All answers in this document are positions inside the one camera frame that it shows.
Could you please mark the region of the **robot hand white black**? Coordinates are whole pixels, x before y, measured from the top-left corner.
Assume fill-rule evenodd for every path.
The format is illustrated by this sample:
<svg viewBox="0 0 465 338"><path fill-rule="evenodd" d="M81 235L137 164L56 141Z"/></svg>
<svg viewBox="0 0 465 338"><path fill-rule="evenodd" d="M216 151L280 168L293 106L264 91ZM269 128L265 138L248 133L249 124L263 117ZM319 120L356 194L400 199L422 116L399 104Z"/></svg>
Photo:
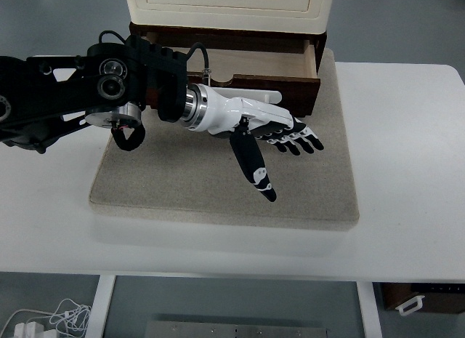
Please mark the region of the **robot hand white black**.
<svg viewBox="0 0 465 338"><path fill-rule="evenodd" d="M193 84L196 109L190 129L211 135L227 134L230 146L245 178L270 202L276 192L267 174L257 142L265 141L281 153L298 156L323 150L318 136L289 110L278 105L278 91L255 89L221 89Z"/></svg>

